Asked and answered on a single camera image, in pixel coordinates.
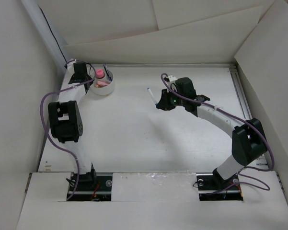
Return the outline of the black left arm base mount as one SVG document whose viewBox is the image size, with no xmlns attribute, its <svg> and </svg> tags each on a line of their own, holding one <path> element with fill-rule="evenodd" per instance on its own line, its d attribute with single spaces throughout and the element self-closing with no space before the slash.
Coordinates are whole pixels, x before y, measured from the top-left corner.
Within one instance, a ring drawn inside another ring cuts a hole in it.
<svg viewBox="0 0 288 230">
<path fill-rule="evenodd" d="M 113 173 L 97 173 L 93 165 L 91 171 L 81 174 L 74 192 L 77 175 L 67 178 L 69 183 L 67 201 L 109 202 L 112 196 Z"/>
</svg>

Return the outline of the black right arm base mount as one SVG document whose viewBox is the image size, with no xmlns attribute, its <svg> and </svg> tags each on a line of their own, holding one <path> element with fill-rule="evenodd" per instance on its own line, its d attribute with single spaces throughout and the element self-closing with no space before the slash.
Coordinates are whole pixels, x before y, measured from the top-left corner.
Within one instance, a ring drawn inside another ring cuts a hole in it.
<svg viewBox="0 0 288 230">
<path fill-rule="evenodd" d="M 229 179 L 222 179 L 213 172 L 196 173 L 193 187 L 198 189 L 200 201 L 243 201 L 239 178 L 234 174 Z"/>
</svg>

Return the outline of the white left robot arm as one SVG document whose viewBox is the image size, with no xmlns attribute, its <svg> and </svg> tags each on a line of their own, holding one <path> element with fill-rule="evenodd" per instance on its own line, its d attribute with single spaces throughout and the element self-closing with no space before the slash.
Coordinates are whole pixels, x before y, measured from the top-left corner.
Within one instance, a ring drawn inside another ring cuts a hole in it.
<svg viewBox="0 0 288 230">
<path fill-rule="evenodd" d="M 68 179 L 70 185 L 76 182 L 87 190 L 97 186 L 96 171 L 87 158 L 81 143 L 84 124 L 78 104 L 87 94 L 95 77 L 91 64 L 72 61 L 66 65 L 67 73 L 64 82 L 67 89 L 58 95 L 58 100 L 48 104 L 50 131 L 53 138 L 62 144 L 62 148 L 72 153 L 75 158 L 75 174 Z"/>
</svg>

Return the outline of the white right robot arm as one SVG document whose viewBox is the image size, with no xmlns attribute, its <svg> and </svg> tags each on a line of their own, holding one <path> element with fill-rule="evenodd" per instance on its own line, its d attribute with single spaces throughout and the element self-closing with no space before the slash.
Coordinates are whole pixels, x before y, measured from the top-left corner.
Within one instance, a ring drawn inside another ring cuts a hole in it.
<svg viewBox="0 0 288 230">
<path fill-rule="evenodd" d="M 156 108 L 170 111 L 178 106 L 192 115 L 208 121 L 224 131 L 232 140 L 231 155 L 213 171 L 212 183 L 222 189 L 240 170 L 270 150 L 261 122 L 253 118 L 243 120 L 209 103 L 210 98 L 197 94 L 188 77 L 176 78 L 161 74 L 165 89 Z"/>
</svg>

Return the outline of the blue ballpoint pen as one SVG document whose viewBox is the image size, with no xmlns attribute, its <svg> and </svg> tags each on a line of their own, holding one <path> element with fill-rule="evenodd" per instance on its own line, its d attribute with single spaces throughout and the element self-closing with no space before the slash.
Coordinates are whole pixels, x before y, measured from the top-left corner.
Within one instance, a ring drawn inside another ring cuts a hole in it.
<svg viewBox="0 0 288 230">
<path fill-rule="evenodd" d="M 107 77 L 108 77 L 109 81 L 112 81 L 112 77 L 110 76 L 109 69 L 108 69 L 107 65 L 103 64 L 103 67 L 104 67 L 104 70 L 105 70 L 105 72 L 107 74 Z"/>
</svg>

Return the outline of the pink capped glue bottle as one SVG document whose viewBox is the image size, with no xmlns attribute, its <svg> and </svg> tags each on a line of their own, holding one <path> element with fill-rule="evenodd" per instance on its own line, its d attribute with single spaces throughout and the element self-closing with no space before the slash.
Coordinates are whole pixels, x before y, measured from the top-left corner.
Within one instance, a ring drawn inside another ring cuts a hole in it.
<svg viewBox="0 0 288 230">
<path fill-rule="evenodd" d="M 105 77 L 105 73 L 102 69 L 97 69 L 96 72 L 95 72 L 95 77 L 97 79 L 102 79 Z"/>
</svg>

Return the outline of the pink highlighter marker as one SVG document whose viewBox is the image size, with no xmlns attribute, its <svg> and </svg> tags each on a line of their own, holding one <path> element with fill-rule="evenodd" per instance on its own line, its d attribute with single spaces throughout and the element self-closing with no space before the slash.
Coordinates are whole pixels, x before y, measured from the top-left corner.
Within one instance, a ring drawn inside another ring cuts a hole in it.
<svg viewBox="0 0 288 230">
<path fill-rule="evenodd" d="M 97 81 L 97 83 L 95 84 L 95 87 L 96 88 L 103 88 L 103 87 L 106 87 L 108 85 L 109 85 L 109 83 L 107 83 L 107 82 Z"/>
</svg>

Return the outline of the white purple felt pen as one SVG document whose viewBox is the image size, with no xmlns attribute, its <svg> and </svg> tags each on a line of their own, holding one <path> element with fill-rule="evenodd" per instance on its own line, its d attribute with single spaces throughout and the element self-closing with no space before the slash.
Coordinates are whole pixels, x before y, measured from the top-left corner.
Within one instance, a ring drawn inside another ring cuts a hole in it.
<svg viewBox="0 0 288 230">
<path fill-rule="evenodd" d="M 148 91 L 148 93 L 149 93 L 149 95 L 150 95 L 150 97 L 151 97 L 151 99 L 152 99 L 154 105 L 157 106 L 157 103 L 158 103 L 158 102 L 156 101 L 156 99 L 155 99 L 155 97 L 154 97 L 154 95 L 153 95 L 151 89 L 150 89 L 150 88 L 147 88 L 147 91 Z"/>
</svg>

